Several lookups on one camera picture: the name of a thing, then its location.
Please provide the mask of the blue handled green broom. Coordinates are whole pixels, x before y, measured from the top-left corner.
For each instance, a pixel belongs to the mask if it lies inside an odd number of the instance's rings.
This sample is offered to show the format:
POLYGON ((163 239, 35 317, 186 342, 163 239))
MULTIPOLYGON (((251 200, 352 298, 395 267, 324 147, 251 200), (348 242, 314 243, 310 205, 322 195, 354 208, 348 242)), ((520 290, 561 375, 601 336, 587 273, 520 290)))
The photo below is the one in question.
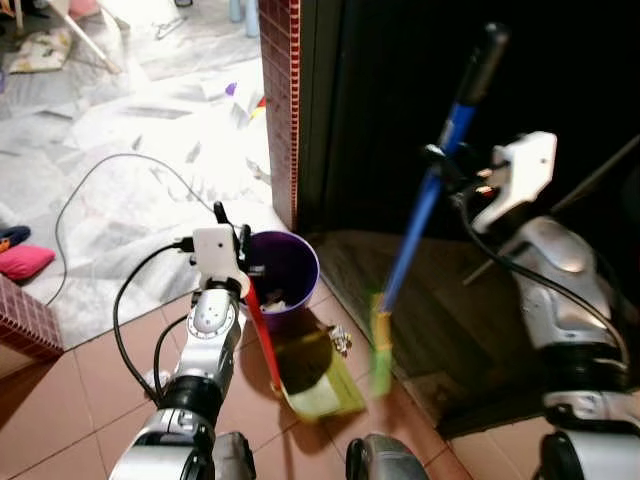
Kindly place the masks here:
MULTIPOLYGON (((474 55, 468 59, 460 88, 454 96, 451 110, 445 116, 439 140, 433 143, 449 157, 454 155, 465 140, 477 105, 485 99, 500 59, 507 50, 509 38, 511 38, 511 32, 502 23, 489 22, 483 27, 483 41, 480 42, 474 55)), ((425 232, 440 195, 442 192, 440 192, 438 172, 429 172, 426 169, 419 195, 411 211, 407 232, 398 248, 387 282, 383 291, 376 293, 372 300, 370 387, 375 396, 384 396, 390 389, 390 367, 393 361, 390 316, 392 316, 393 307, 396 306, 404 280, 410 273, 422 233, 425 232)))

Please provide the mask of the green dustpan red handle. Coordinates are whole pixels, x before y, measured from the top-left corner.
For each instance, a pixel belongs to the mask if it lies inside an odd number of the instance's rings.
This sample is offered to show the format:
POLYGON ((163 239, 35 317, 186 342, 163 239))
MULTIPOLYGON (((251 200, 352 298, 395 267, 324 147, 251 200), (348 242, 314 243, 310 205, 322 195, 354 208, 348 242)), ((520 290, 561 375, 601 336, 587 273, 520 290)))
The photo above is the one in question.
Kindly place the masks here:
POLYGON ((239 366, 253 392, 279 404, 293 419, 315 422, 365 410, 358 378, 369 370, 364 334, 352 328, 324 279, 306 310, 283 332, 247 321, 239 346, 239 366), (343 326, 352 337, 349 355, 335 352, 330 326, 343 326))

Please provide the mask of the small floor debris piece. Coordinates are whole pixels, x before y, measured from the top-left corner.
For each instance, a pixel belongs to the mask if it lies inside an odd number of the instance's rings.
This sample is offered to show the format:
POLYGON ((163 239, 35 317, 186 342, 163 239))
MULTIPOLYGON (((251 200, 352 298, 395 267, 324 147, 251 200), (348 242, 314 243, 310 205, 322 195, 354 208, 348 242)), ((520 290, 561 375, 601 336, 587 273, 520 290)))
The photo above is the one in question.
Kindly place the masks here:
POLYGON ((335 352, 342 357, 347 357, 353 344, 351 334, 343 326, 330 326, 328 334, 335 352))

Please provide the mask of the purple plastic bucket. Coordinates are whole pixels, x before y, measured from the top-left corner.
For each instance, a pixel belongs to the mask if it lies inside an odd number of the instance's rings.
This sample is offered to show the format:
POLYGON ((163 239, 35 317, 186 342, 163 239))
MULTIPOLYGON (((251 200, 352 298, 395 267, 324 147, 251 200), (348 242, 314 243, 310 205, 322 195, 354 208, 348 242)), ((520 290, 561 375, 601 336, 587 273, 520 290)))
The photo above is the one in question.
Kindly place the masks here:
POLYGON ((252 233, 250 261, 265 266, 265 275, 253 283, 261 301, 265 294, 283 291, 288 308, 264 312, 270 332, 283 332, 306 310, 320 280, 319 261, 311 244, 305 238, 288 230, 261 230, 252 233))

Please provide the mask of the grey left robot leg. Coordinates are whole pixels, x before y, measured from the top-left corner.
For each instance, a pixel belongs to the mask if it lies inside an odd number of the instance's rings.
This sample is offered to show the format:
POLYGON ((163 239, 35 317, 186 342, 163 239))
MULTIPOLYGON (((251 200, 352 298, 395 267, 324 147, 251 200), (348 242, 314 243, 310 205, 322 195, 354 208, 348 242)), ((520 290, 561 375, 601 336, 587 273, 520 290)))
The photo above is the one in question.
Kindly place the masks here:
POLYGON ((218 435, 212 448, 215 480, 256 480, 253 452, 241 431, 218 435))

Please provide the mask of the grey robot leg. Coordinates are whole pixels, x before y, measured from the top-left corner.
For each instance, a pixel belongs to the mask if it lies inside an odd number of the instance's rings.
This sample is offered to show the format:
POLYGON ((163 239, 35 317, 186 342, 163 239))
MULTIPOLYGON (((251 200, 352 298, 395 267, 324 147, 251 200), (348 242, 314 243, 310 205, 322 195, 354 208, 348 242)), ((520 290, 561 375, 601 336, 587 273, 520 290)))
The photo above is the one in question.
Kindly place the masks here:
POLYGON ((430 480, 419 457, 393 436, 358 436, 346 449, 346 480, 430 480))
POLYGON ((215 480, 256 480, 253 452, 241 431, 218 435, 212 448, 215 480))

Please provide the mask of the red cushion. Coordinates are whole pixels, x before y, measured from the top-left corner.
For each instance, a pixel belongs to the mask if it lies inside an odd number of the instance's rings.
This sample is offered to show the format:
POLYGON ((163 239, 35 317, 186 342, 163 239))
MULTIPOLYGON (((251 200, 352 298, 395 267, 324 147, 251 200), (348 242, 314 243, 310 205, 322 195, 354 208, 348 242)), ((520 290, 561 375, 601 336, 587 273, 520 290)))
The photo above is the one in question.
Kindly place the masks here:
POLYGON ((56 253, 49 248, 18 244, 0 252, 0 275, 13 282, 27 282, 50 265, 56 253))

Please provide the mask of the dark blue slipper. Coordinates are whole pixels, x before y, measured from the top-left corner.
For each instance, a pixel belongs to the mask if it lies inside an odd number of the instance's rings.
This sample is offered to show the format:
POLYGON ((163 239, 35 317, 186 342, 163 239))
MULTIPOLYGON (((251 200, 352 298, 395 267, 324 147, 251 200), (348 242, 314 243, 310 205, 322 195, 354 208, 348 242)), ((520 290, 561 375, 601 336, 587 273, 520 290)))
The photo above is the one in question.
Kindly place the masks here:
POLYGON ((26 242, 29 237, 31 237, 31 229, 28 227, 0 228, 0 244, 8 244, 12 247, 26 242))

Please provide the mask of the white wooden high chair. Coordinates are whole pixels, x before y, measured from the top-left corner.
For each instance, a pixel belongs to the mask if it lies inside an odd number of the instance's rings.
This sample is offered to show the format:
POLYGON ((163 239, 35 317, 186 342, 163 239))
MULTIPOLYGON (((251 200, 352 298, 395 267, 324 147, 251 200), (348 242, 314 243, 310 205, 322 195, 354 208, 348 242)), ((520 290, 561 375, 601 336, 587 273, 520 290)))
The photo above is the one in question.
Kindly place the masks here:
POLYGON ((47 3, 49 3, 52 14, 101 61, 106 70, 113 76, 119 76, 122 69, 77 23, 77 18, 83 17, 84 14, 104 13, 106 8, 102 5, 102 1, 104 0, 47 0, 47 3))

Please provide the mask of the grey right robot leg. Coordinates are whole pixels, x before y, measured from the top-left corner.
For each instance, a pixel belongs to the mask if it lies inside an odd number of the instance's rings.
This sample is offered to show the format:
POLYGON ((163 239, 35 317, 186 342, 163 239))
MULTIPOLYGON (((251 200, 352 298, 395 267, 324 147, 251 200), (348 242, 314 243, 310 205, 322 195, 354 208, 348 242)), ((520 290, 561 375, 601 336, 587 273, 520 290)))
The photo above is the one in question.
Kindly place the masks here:
POLYGON ((358 436, 346 449, 346 480, 430 480, 419 457, 393 436, 358 436))

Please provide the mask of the patterned flat cushion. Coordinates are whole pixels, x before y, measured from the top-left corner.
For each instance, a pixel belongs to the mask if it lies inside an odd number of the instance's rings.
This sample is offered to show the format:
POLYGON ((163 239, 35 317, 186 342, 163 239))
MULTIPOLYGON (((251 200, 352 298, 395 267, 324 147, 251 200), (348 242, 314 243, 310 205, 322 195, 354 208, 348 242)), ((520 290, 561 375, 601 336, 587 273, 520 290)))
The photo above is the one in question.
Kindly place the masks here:
POLYGON ((73 35, 67 27, 32 33, 20 45, 17 55, 6 67, 8 74, 47 73, 67 64, 73 35))

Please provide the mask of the dark door frame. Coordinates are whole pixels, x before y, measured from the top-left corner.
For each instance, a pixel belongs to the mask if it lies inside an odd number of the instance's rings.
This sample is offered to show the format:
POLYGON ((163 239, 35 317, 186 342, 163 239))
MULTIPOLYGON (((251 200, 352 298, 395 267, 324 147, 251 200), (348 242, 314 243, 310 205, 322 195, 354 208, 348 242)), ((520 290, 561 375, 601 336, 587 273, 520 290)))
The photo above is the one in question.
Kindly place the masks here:
POLYGON ((333 104, 347 0, 300 0, 300 93, 296 223, 300 233, 323 224, 333 104))

